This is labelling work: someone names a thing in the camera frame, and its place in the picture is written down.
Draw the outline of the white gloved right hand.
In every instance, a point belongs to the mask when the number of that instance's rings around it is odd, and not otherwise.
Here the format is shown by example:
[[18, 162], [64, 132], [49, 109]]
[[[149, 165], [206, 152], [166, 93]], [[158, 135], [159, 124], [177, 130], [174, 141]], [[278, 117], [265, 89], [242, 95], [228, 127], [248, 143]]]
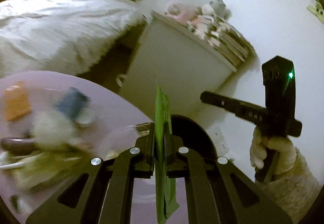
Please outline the white gloved right hand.
[[279, 153], [278, 162], [274, 170], [275, 175], [290, 171], [296, 162], [296, 147], [287, 137], [263, 136], [258, 126], [254, 128], [252, 144], [250, 147], [250, 163], [256, 169], [262, 169], [265, 164], [267, 149]]

